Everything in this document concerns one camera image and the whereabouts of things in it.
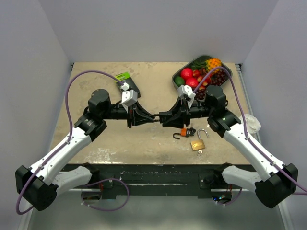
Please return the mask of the orange black padlock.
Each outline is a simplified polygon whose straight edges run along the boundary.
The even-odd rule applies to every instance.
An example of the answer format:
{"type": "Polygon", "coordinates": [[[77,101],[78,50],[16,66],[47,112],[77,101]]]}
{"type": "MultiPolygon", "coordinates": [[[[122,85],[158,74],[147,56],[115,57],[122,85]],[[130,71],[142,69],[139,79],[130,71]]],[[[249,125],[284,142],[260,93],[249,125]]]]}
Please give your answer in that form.
{"type": "Polygon", "coordinates": [[[181,129],[181,131],[179,133],[174,133],[172,135],[172,137],[174,139],[180,139],[181,137],[187,138],[187,137],[189,137],[189,129],[183,128],[183,129],[181,129]]]}

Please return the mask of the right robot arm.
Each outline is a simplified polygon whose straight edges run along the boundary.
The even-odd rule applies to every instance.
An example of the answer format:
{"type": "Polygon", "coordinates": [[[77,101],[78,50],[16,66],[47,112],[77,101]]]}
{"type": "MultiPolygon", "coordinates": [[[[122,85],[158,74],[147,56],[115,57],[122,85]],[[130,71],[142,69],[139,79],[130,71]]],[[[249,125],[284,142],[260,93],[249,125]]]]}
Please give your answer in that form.
{"type": "Polygon", "coordinates": [[[247,132],[241,120],[227,109],[228,101],[221,87],[210,85],[204,102],[194,100],[189,86],[180,86],[178,94],[174,106],[159,113],[164,127],[182,128],[191,119],[206,117],[211,130],[232,144],[255,170],[249,172],[225,163],[215,171],[213,181],[217,187],[233,184],[252,191],[268,208],[274,208],[296,191],[298,169],[274,157],[247,132]]]}

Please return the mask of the orange padlock key bunch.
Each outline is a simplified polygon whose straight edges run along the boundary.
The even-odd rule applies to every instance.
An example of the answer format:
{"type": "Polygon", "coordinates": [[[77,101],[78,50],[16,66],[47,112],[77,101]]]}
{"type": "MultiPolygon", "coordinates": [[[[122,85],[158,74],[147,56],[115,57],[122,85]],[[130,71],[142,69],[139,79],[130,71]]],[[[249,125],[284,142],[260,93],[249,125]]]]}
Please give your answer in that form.
{"type": "Polygon", "coordinates": [[[196,133],[196,129],[193,127],[193,124],[190,124],[190,127],[187,129],[187,133],[189,135],[189,137],[192,137],[195,135],[196,133]]]}

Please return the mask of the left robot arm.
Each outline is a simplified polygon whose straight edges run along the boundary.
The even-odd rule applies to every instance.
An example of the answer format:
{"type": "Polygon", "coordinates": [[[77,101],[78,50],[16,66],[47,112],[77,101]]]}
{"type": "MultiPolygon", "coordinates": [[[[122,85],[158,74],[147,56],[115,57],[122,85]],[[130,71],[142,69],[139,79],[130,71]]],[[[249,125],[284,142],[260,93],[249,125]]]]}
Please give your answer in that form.
{"type": "Polygon", "coordinates": [[[122,92],[119,103],[112,104],[107,90],[95,90],[88,106],[76,123],[70,123],[68,134],[37,162],[29,167],[20,166],[15,172],[19,199],[24,198],[38,211],[48,208],[57,196],[68,190],[87,186],[94,188],[105,179],[100,171],[89,163],[76,169],[60,171],[81,150],[93,143],[106,129],[107,120],[126,120],[129,128],[154,123],[155,116],[139,103],[134,90],[122,92]]]}

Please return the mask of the black KAIJING padlock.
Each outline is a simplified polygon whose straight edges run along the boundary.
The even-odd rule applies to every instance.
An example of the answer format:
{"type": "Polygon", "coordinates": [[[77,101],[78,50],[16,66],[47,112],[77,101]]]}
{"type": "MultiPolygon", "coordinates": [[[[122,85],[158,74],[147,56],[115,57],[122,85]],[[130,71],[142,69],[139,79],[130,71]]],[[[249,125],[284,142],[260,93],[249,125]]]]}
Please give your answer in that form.
{"type": "Polygon", "coordinates": [[[153,118],[156,122],[160,122],[161,124],[169,120],[171,116],[172,113],[170,111],[159,112],[157,114],[150,115],[151,118],[153,118]]]}

